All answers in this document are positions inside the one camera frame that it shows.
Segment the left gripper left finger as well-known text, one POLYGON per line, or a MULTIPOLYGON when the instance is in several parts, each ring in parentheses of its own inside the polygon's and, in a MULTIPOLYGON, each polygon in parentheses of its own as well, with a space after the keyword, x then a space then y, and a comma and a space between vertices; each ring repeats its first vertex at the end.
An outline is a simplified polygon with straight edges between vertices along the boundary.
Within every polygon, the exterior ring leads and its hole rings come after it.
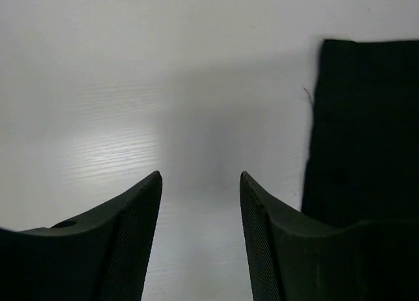
POLYGON ((2 300, 140 300, 162 196, 158 171, 50 228, 1 230, 2 300))

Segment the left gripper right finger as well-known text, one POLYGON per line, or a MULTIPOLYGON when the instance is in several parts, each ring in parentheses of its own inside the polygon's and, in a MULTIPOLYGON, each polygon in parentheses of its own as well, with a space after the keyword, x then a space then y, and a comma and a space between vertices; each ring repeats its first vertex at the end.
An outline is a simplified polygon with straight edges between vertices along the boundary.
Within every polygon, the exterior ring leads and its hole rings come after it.
POLYGON ((240 177, 254 300, 417 300, 418 221, 334 228, 240 177))

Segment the black pleated skirt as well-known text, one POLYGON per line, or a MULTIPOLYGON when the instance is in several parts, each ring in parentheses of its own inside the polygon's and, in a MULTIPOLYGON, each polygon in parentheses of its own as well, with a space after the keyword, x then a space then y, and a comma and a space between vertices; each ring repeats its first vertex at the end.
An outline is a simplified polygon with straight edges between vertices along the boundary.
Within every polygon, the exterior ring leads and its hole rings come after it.
POLYGON ((319 52, 302 212, 344 227, 418 217, 418 42, 319 52))

